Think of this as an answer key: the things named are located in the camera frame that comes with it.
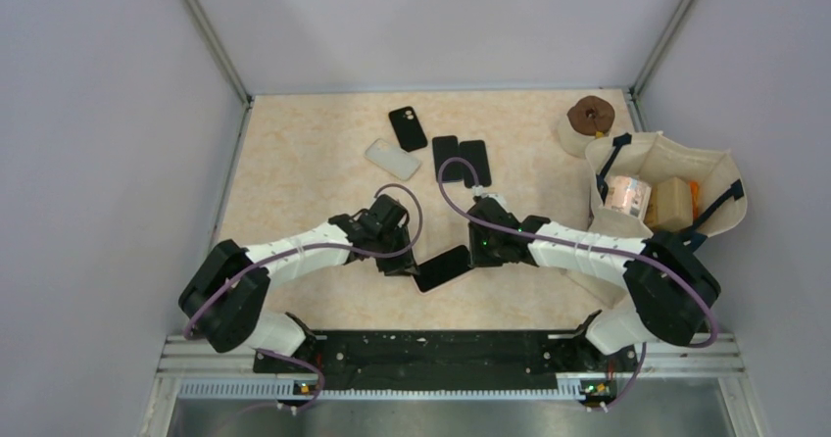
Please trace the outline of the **white-edged black phone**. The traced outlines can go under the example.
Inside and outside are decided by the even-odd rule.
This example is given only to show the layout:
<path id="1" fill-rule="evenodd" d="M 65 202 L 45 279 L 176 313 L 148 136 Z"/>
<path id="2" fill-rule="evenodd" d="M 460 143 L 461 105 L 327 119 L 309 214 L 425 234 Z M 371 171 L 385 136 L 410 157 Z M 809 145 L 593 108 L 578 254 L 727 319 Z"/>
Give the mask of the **white-edged black phone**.
<path id="1" fill-rule="evenodd" d="M 459 275 L 471 271 L 469 265 L 470 252 L 467 246 L 459 245 L 419 266 L 419 274 L 449 274 Z"/>

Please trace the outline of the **white translucent phone case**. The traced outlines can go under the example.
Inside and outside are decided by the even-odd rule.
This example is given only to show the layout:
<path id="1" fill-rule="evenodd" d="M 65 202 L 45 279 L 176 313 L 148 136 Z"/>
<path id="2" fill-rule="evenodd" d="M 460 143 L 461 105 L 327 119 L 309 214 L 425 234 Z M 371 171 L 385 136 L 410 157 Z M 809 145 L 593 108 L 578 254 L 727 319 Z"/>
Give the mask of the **white translucent phone case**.
<path id="1" fill-rule="evenodd" d="M 410 180 L 421 168 L 421 161 L 400 147 L 378 138 L 364 152 L 365 158 L 399 180 Z"/>

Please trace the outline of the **pink phone case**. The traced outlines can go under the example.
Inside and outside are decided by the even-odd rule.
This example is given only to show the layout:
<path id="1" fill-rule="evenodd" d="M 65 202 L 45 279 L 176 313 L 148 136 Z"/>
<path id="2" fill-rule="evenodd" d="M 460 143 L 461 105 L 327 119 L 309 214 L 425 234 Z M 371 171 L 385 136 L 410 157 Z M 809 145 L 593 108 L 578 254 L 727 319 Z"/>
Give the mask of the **pink phone case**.
<path id="1" fill-rule="evenodd" d="M 469 275 L 470 271 L 453 276 L 449 274 L 421 274 L 415 275 L 413 280 L 417 292 L 421 295 L 427 295 L 454 282 L 466 279 Z"/>

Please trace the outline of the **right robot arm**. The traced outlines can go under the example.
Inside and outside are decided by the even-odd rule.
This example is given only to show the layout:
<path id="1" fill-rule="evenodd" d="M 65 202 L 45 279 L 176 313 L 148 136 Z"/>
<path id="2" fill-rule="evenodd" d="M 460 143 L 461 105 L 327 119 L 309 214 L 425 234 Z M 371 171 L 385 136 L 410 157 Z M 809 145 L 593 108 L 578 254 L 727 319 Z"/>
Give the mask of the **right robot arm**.
<path id="1" fill-rule="evenodd" d="M 705 348 L 719 334 L 712 306 L 720 285 L 677 235 L 615 237 L 545 217 L 518 220 L 486 196 L 476 197 L 463 215 L 472 247 L 491 264 L 571 270 L 623 290 L 620 303 L 592 318 L 574 344 L 577 362 L 588 370 L 602 369 L 614 353 L 639 343 Z"/>

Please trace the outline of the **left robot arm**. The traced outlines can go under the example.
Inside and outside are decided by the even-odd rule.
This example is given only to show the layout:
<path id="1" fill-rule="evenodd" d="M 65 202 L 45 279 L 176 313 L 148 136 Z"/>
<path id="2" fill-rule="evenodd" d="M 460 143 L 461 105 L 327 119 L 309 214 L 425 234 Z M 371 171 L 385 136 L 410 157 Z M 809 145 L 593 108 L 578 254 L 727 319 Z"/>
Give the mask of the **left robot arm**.
<path id="1" fill-rule="evenodd" d="M 265 244 L 219 242 L 178 299 L 188 339 L 203 338 L 222 354 L 240 347 L 275 352 L 291 371 L 314 359 L 315 335 L 290 313 L 264 308 L 270 291 L 328 267 L 367 258 L 400 259 L 412 250 L 410 215 L 397 200 L 375 196 L 369 208 L 341 214 L 301 234 Z"/>

